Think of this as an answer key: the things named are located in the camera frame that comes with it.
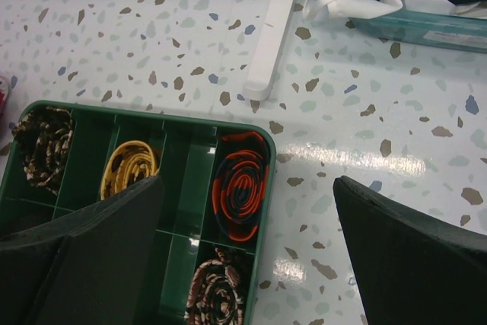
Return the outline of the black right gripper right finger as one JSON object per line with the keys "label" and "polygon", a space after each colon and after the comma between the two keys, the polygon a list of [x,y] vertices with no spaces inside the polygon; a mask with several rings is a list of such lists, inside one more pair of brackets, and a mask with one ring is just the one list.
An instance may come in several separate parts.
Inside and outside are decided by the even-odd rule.
{"label": "black right gripper right finger", "polygon": [[333,195],[370,324],[484,324],[486,236],[347,176]]}

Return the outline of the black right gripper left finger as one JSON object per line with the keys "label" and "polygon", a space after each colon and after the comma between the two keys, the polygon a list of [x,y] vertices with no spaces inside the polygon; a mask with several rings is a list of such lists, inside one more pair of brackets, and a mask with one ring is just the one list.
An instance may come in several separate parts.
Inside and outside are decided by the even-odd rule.
{"label": "black right gripper left finger", "polygon": [[1,239],[3,324],[130,324],[164,196],[159,176]]}

